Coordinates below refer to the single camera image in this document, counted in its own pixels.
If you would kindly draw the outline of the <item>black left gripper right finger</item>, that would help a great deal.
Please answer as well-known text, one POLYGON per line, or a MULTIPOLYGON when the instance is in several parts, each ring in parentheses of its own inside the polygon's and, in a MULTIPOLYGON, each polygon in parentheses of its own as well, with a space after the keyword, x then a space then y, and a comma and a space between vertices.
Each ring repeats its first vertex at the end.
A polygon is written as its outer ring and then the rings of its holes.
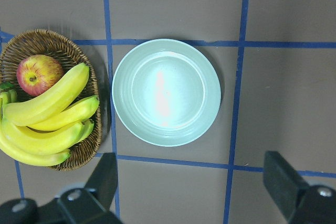
POLYGON ((276 151, 264 155, 263 183, 287 223, 335 223, 335 189, 306 181, 276 151))

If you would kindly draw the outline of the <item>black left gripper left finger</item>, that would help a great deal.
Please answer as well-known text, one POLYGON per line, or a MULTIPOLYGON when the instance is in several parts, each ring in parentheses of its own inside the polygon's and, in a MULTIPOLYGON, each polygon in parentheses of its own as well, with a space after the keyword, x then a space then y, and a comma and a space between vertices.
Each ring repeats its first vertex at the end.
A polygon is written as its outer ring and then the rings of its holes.
POLYGON ((31 198, 1 205, 1 223, 121 223, 110 211, 118 186, 115 153, 104 153, 83 187, 72 188, 38 206, 31 198))

